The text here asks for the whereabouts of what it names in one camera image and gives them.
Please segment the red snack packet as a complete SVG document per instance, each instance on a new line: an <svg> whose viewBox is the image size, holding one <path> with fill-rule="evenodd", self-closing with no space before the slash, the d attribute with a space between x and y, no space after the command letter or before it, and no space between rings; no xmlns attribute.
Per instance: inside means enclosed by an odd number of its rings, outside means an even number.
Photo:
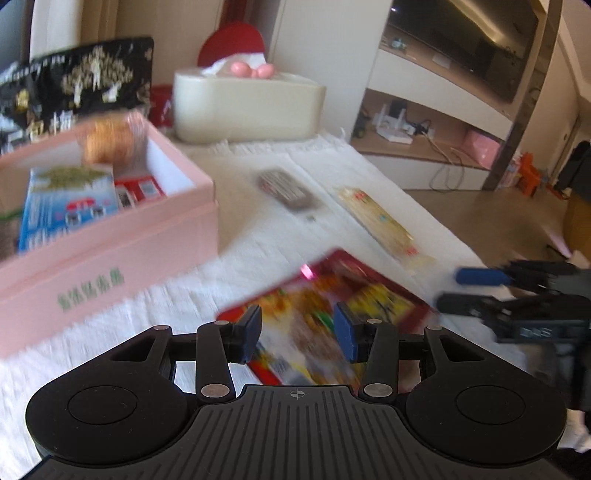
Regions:
<svg viewBox="0 0 591 480"><path fill-rule="evenodd" d="M403 333L420 332L433 314L420 297L339 249L216 317L235 322L249 306L262 308L263 330L247 363L260 383L358 388L365 366L349 363L339 347L339 302L360 318L385 320Z"/></svg>

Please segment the pink storage box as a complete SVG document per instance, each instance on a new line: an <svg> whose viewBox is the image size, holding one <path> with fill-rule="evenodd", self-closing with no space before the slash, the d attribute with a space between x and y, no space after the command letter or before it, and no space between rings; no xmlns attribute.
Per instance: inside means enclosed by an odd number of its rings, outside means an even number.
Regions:
<svg viewBox="0 0 591 480"><path fill-rule="evenodd" d="M476 130L469 130L462 144L462 151L485 169L490 170L501 144Z"/></svg>

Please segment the yellow noodle snack packet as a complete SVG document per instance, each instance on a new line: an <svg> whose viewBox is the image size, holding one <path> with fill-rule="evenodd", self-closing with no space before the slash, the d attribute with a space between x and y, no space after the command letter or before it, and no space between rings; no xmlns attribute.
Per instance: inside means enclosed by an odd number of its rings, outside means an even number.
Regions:
<svg viewBox="0 0 591 480"><path fill-rule="evenodd" d="M415 271L434 261L412 235L370 195L359 188L341 187L335 199L405 269Z"/></svg>

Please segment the blue snack packet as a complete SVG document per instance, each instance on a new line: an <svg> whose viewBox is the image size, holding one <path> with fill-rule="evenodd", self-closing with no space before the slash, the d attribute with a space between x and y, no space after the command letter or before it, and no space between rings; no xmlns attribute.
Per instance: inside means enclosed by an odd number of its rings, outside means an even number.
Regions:
<svg viewBox="0 0 591 480"><path fill-rule="evenodd" d="M30 171L18 251L49 245L118 210L110 166L35 167Z"/></svg>

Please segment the white woven tablecloth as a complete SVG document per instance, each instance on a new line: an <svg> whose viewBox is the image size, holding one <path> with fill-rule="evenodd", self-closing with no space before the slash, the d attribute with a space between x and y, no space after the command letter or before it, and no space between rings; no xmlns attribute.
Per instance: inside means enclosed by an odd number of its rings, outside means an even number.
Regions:
<svg viewBox="0 0 591 480"><path fill-rule="evenodd" d="M26 405L47 382L158 324L192 332L221 310L269 289L301 266L342 248L425 300L455 290L453 275L480 258L370 161L325 136L294 144L190 147L187 156L216 187L219 246L213 260L100 310L1 363L1 475L18 479L37 462ZM315 196L290 211L259 190L259 172L281 169ZM434 261L409 272L339 205L335 190L365 191Z"/></svg>

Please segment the white wifi router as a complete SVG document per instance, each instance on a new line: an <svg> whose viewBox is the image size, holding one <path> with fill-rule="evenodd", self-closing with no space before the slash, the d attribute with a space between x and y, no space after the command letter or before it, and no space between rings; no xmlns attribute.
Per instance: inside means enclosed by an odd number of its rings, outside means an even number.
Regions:
<svg viewBox="0 0 591 480"><path fill-rule="evenodd" d="M377 135L390 143L411 145L415 128L407 122L407 109L401 108L397 117L389 115L390 105L384 104L374 117L373 125Z"/></svg>

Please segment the pink cardboard box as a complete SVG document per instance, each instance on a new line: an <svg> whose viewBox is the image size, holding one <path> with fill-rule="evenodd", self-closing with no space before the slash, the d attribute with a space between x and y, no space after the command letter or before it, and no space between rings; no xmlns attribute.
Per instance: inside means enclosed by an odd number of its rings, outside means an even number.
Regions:
<svg viewBox="0 0 591 480"><path fill-rule="evenodd" d="M1 263L1 355L49 338L218 253L214 182L141 114L137 172L163 197Z"/></svg>

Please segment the black plum snack bag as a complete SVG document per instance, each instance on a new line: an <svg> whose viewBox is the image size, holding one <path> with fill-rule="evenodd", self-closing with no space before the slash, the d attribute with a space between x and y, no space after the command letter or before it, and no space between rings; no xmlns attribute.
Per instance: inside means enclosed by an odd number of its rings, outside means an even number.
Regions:
<svg viewBox="0 0 591 480"><path fill-rule="evenodd" d="M1 73L1 152L109 111L150 109L154 41L115 39L61 50Z"/></svg>

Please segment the small red packet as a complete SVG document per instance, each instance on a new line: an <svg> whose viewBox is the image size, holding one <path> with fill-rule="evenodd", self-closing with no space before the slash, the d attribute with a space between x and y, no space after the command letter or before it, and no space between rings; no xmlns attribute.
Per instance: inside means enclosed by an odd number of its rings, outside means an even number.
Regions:
<svg viewBox="0 0 591 480"><path fill-rule="evenodd" d="M114 182L120 209L133 209L146 201L165 196L153 176L135 177Z"/></svg>

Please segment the grey dark snack bar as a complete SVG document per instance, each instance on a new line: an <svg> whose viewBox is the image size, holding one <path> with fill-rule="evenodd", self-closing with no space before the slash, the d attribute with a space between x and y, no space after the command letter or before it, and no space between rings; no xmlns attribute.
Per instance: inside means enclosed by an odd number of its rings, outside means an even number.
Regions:
<svg viewBox="0 0 591 480"><path fill-rule="evenodd" d="M290 211L304 211L315 207L315 196L290 173L281 169L259 172L256 183L260 191Z"/></svg>

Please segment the orange round pastry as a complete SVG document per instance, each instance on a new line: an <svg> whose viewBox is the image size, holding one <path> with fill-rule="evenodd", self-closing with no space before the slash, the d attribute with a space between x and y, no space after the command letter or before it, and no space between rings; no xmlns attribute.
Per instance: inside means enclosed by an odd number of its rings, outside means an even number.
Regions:
<svg viewBox="0 0 591 480"><path fill-rule="evenodd" d="M141 153L145 135L143 116L137 112L99 116L80 139L82 162L128 167Z"/></svg>

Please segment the cream tissue box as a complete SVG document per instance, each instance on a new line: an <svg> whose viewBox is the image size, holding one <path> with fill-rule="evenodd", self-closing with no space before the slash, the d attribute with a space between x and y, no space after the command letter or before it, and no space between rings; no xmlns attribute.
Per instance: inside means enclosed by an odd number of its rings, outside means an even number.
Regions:
<svg viewBox="0 0 591 480"><path fill-rule="evenodd" d="M317 134L324 102L325 86L294 74L242 79L180 69L172 89L173 127L191 144L302 140Z"/></svg>

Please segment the white tv shelf unit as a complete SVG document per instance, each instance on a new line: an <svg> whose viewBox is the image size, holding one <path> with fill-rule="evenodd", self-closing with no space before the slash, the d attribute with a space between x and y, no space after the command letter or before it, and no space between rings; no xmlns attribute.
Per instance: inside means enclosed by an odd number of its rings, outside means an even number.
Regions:
<svg viewBox="0 0 591 480"><path fill-rule="evenodd" d="M254 1L249 20L263 34L270 61L325 86L321 125L344 136L400 187L480 190L499 176L462 146L488 135L499 155L513 153L531 118L558 37L562 3L535 1L533 45L515 97L505 101L439 52L388 25L396 1ZM375 127L356 137L356 119L398 102L428 131L410 144Z"/></svg>

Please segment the black television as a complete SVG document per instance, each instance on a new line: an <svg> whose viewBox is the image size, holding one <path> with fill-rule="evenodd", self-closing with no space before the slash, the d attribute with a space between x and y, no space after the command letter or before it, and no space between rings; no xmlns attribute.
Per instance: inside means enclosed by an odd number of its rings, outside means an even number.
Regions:
<svg viewBox="0 0 591 480"><path fill-rule="evenodd" d="M388 24L459 63L511 102L538 17L529 1L394 1Z"/></svg>

